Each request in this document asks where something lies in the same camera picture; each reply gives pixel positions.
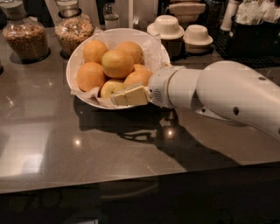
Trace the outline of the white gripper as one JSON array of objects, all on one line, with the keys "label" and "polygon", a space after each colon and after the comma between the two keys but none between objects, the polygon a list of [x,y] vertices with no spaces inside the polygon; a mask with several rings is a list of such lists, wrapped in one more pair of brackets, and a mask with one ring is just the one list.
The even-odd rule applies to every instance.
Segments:
[{"label": "white gripper", "polygon": [[[173,105],[169,99],[169,83],[172,76],[183,69],[182,66],[165,66],[158,69],[149,79],[148,89],[150,102],[159,106],[172,109]],[[149,102],[146,90],[140,84],[135,84],[115,92],[110,100],[117,106],[146,105]]]}]

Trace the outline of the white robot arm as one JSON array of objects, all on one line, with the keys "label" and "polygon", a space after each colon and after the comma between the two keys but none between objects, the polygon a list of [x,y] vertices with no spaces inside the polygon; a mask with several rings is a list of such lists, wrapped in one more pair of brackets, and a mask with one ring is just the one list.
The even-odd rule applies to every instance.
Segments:
[{"label": "white robot arm", "polygon": [[245,124],[280,139],[280,87],[254,69],[218,61],[200,69],[166,66],[144,87],[135,84],[112,94],[117,106],[149,102],[192,112],[226,123]]}]

